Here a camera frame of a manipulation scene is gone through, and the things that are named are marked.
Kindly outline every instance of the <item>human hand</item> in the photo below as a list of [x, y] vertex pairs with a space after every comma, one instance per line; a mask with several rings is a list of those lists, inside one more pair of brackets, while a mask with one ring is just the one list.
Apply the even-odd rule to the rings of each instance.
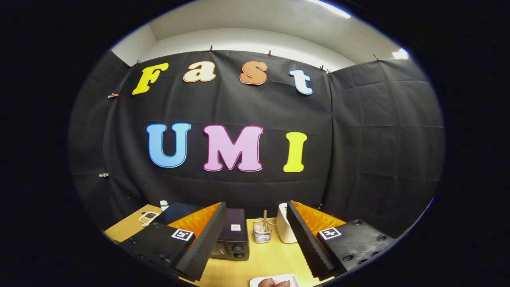
[[258, 287], [290, 287], [290, 281], [274, 281], [273, 278], [267, 278], [260, 281]]

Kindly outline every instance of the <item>pink letter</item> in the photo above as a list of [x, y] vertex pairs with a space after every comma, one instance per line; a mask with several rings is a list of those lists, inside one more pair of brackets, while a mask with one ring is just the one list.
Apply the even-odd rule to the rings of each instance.
[[209, 154], [207, 163], [203, 165], [206, 171], [217, 172], [223, 168], [219, 163], [219, 155], [223, 158], [226, 168], [231, 171], [241, 153], [243, 154], [241, 163], [237, 165], [240, 171], [256, 172], [262, 169], [259, 162], [259, 138], [264, 130], [261, 127], [244, 127], [236, 143], [232, 143], [224, 126], [206, 126], [203, 132], [209, 137]]

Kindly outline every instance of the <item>pen holder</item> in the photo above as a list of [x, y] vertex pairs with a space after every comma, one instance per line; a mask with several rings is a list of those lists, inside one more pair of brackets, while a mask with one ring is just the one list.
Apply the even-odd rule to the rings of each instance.
[[266, 243], [271, 240], [271, 226], [264, 221], [255, 221], [253, 223], [253, 237], [257, 243]]

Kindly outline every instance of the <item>letter u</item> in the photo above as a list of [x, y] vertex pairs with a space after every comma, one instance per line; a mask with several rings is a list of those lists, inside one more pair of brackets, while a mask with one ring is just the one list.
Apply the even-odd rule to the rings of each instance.
[[172, 125], [175, 132], [175, 154], [167, 156], [163, 153], [163, 132], [166, 126], [163, 124], [153, 124], [147, 127], [149, 133], [149, 156], [150, 159], [162, 168], [174, 168], [181, 165], [186, 160], [186, 137], [191, 129], [188, 123], [176, 123]]

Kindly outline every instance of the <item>wooden table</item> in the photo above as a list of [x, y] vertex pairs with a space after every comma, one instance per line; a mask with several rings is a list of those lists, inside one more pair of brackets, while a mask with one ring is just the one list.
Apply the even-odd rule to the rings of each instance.
[[[161, 213], [159, 207], [145, 205], [110, 227], [105, 231], [105, 234], [119, 242], [128, 239], [142, 230], [143, 227], [138, 218], [142, 216], [143, 212], [147, 211]], [[254, 221], [258, 221], [258, 219], [246, 220], [250, 248], [250, 257], [247, 261], [209, 258], [200, 281], [190, 282], [183, 278], [181, 280], [204, 287], [248, 287], [249, 281], [256, 277], [294, 274], [297, 276], [301, 287], [312, 287], [320, 284], [321, 281], [312, 276], [298, 244], [283, 243], [278, 236], [276, 226], [271, 226], [272, 236], [270, 242], [256, 243], [253, 239]], [[268, 221], [275, 223], [276, 218], [268, 218]]]

